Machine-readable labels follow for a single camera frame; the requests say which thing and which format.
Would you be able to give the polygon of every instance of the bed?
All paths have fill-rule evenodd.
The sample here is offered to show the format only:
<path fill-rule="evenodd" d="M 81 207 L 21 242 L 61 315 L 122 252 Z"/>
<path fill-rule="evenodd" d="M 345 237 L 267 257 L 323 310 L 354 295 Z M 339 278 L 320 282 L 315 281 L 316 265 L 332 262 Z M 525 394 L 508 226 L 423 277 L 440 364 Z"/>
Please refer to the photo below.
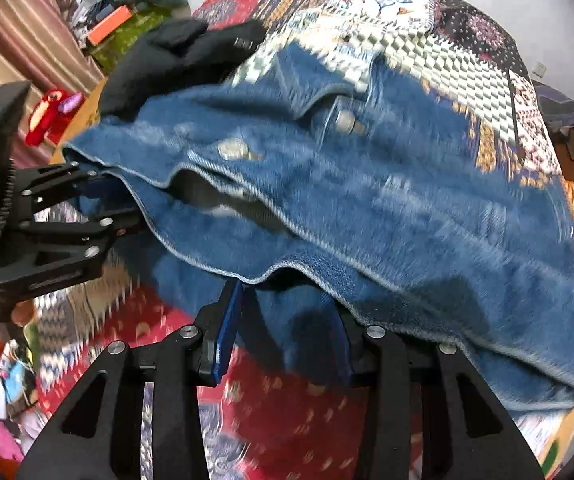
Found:
<path fill-rule="evenodd" d="M 207 0 L 193 15 L 212 28 L 251 18 L 267 27 L 265 42 L 238 69 L 235 82 L 255 81 L 273 54 L 296 40 L 360 88 L 369 52 L 382 50 L 392 67 L 488 121 L 502 139 L 518 146 L 526 168 L 542 175 L 560 173 L 515 41 L 463 0 Z M 62 142 L 98 120 L 103 84 L 79 110 Z M 52 161 L 60 157 L 57 152 Z M 567 190 L 574 210 L 574 184 L 567 183 Z M 83 221 L 64 204 L 45 211 L 42 219 Z M 39 402 L 48 415 L 109 342 L 156 342 L 191 321 L 182 310 L 163 304 L 138 276 L 129 275 L 116 257 L 108 259 L 99 280 L 36 302 L 42 348 Z M 149 388 L 141 428 L 141 474 L 146 479 L 152 478 L 151 396 Z M 366 397 L 361 391 L 328 390 L 293 375 L 266 372 L 237 348 L 221 386 L 202 388 L 199 401 L 212 479 L 352 477 L 360 434 L 343 429 L 362 425 Z M 553 474 L 574 432 L 574 409 L 515 421 L 544 472 Z M 410 478 L 420 478 L 419 420 L 414 427 Z"/>

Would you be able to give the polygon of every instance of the metal screw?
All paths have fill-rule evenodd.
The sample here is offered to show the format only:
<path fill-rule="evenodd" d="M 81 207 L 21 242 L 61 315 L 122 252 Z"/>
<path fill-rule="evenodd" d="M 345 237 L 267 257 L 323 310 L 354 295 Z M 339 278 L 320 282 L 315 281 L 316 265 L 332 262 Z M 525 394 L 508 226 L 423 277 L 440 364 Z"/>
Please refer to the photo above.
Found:
<path fill-rule="evenodd" d="M 180 329 L 180 336 L 184 339 L 191 339 L 198 335 L 198 327 L 195 325 L 185 325 Z"/>
<path fill-rule="evenodd" d="M 85 250 L 85 257 L 86 258 L 93 258 L 100 252 L 98 246 L 92 245 L 90 248 Z"/>
<path fill-rule="evenodd" d="M 367 335 L 372 339 L 380 339 L 385 336 L 385 329 L 378 325 L 371 325 L 367 327 Z"/>
<path fill-rule="evenodd" d="M 112 355 L 120 354 L 123 350 L 125 350 L 125 343 L 122 341 L 112 341 L 107 346 L 107 351 Z"/>
<path fill-rule="evenodd" d="M 447 345 L 445 343 L 440 343 L 440 345 L 438 345 L 438 348 L 440 348 L 440 351 L 443 354 L 447 354 L 447 355 L 454 355 L 456 353 L 457 348 L 453 345 Z"/>

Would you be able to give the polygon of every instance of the denim jacket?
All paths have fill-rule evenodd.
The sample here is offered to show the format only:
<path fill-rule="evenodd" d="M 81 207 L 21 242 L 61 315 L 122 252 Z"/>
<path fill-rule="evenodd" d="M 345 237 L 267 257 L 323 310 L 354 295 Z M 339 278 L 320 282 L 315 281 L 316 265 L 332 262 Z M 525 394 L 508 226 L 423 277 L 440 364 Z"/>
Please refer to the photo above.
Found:
<path fill-rule="evenodd" d="M 342 377 L 337 301 L 362 324 L 457 345 L 507 409 L 574 404 L 560 180 L 526 173 L 486 124 L 384 57 L 358 94 L 292 43 L 255 84 L 151 98 L 64 155 L 136 200 L 153 236 L 119 250 L 163 300 L 195 312 L 223 276 L 256 285 L 240 335 L 261 361 Z"/>

